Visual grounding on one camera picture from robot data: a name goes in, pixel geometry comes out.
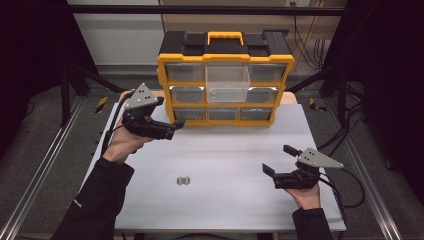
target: gray floor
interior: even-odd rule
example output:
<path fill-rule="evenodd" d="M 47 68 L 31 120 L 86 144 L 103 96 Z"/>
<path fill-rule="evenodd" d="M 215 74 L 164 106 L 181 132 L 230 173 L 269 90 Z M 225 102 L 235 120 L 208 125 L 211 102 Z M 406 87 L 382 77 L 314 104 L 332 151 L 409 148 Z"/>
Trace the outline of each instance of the gray floor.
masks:
<path fill-rule="evenodd" d="M 149 88 L 158 89 L 160 86 L 155 79 L 146 77 L 139 79 L 127 76 L 123 81 L 115 81 L 122 87 L 136 88 L 141 82 L 146 82 Z M 78 117 L 52 165 L 45 182 L 42 185 L 25 220 L 22 222 L 16 239 L 25 239 L 28 234 L 38 234 L 40 238 L 48 237 L 59 221 L 71 199 L 78 192 L 87 168 L 91 162 L 106 120 L 110 115 L 111 107 L 119 97 L 96 84 L 88 97 L 83 98 L 83 104 Z M 101 113 L 95 113 L 98 102 L 103 96 L 108 101 Z M 312 135 L 319 146 L 330 139 L 337 127 L 329 111 L 310 109 L 309 100 L 313 94 L 300 92 L 297 99 L 303 105 L 305 115 L 310 124 Z M 72 99 L 77 102 L 81 97 Z M 334 99 L 314 98 L 318 105 L 334 102 Z M 349 99 L 349 105 L 355 104 Z M 31 99 L 29 108 L 34 110 L 24 119 L 14 143 L 0 161 L 0 226 L 5 226 L 12 215 L 21 196 L 32 176 L 37 171 L 44 155 L 55 138 L 61 121 L 60 91 L 50 89 Z M 390 217 L 401 234 L 402 239 L 424 239 L 424 207 L 416 199 L 405 182 L 402 174 L 386 169 L 384 157 L 374 139 L 368 125 L 358 121 L 349 133 L 358 154 L 366 166 L 375 187 L 384 200 Z M 322 150 L 329 154 L 331 145 Z M 332 156 L 343 162 L 346 168 L 355 172 L 353 160 L 344 144 Z M 348 175 L 337 170 L 327 170 L 339 191 L 345 204 L 355 203 L 360 198 L 360 190 L 356 182 Z M 357 208 L 346 209 L 348 230 L 344 239 L 386 239 L 380 224 L 375 217 L 375 210 L 368 200 Z M 295 239 L 293 233 L 282 233 L 281 239 Z"/>

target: hand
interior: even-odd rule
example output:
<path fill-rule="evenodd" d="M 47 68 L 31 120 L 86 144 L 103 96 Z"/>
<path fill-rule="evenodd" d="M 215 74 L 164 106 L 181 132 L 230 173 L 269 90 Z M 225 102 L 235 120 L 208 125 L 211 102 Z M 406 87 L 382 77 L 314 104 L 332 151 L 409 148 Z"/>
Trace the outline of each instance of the hand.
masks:
<path fill-rule="evenodd" d="M 122 118 L 119 120 L 116 127 L 119 128 L 113 132 L 109 147 L 103 154 L 103 158 L 108 161 L 122 164 L 131 153 L 142 148 L 145 143 L 154 140 L 153 138 L 140 137 L 128 132 L 128 130 L 122 126 Z"/>
<path fill-rule="evenodd" d="M 311 189 L 284 189 L 288 192 L 293 199 L 296 201 L 296 204 L 299 208 L 304 210 L 321 208 L 321 199 L 319 185 L 316 184 Z"/>

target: black and yellow storage box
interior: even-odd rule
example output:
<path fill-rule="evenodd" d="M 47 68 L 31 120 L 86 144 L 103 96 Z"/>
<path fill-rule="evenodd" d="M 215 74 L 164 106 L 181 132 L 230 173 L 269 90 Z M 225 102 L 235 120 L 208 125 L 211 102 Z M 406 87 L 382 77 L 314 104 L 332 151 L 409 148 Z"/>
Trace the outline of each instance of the black and yellow storage box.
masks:
<path fill-rule="evenodd" d="M 267 126 L 293 65 L 281 32 L 168 31 L 157 71 L 171 122 Z"/>

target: table surface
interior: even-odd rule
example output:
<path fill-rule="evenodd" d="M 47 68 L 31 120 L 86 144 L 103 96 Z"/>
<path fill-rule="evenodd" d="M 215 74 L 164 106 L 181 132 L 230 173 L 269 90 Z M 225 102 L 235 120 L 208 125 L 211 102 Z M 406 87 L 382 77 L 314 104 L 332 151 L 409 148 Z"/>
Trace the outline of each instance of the table surface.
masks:
<path fill-rule="evenodd" d="M 156 107 L 152 117 L 169 122 L 163 105 Z M 293 230 L 291 214 L 297 209 L 294 200 L 284 190 L 275 189 L 272 179 L 262 172 L 262 163 L 276 172 L 289 173 L 296 169 L 296 159 L 283 152 L 284 144 L 299 150 L 316 148 L 299 104 L 281 105 L 272 126 L 186 126 L 177 130 L 171 141 L 145 144 L 127 160 L 135 174 L 127 188 L 116 229 L 127 232 Z M 86 177 L 100 151 L 101 144 Z M 178 185 L 178 177 L 190 177 L 190 184 Z M 330 229 L 346 230 L 332 190 L 321 182 L 320 187 Z"/>

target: black curtain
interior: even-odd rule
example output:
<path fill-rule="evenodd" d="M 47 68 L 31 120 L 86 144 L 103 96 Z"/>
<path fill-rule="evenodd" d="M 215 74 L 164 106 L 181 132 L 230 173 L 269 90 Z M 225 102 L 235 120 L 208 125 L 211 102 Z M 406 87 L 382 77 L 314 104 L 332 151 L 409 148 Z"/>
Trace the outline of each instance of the black curtain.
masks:
<path fill-rule="evenodd" d="M 375 2 L 351 0 L 348 5 L 371 10 Z M 342 69 L 348 81 L 363 83 L 367 119 L 388 162 L 424 204 L 423 9 L 421 0 L 379 1 L 346 52 Z M 361 18 L 342 19 L 327 64 L 337 59 Z"/>
<path fill-rule="evenodd" d="M 65 65 L 77 63 L 97 73 L 75 18 L 70 12 L 49 12 L 46 3 L 66 0 L 0 0 L 0 157 L 9 147 L 29 99 L 60 85 Z M 88 93 L 84 77 L 71 71 L 71 84 Z"/>

